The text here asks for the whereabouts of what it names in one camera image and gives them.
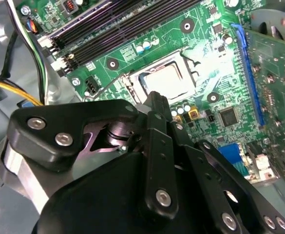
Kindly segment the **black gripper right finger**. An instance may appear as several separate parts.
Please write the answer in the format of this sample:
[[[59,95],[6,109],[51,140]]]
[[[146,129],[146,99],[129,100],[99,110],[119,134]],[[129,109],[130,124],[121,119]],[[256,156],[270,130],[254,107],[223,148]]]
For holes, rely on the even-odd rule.
[[[208,141],[193,143],[181,124],[169,134],[204,199],[209,234],[285,234],[285,218]]]

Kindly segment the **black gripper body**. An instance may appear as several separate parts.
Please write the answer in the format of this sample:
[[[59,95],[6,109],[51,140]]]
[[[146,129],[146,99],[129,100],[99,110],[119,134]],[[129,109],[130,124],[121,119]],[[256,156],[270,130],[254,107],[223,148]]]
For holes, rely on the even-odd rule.
[[[150,119],[128,151],[58,190],[36,234],[203,234],[203,197],[169,134]]]

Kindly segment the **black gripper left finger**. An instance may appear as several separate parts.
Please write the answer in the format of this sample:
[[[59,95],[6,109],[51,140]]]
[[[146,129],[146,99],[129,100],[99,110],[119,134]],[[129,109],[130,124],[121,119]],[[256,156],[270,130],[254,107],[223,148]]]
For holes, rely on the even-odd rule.
[[[97,153],[129,148],[143,156],[143,198],[153,205],[174,178],[172,117],[166,97],[152,91],[134,106],[126,100],[76,102],[17,109],[10,117],[0,160],[0,176],[29,198],[38,212],[62,187],[87,174]]]

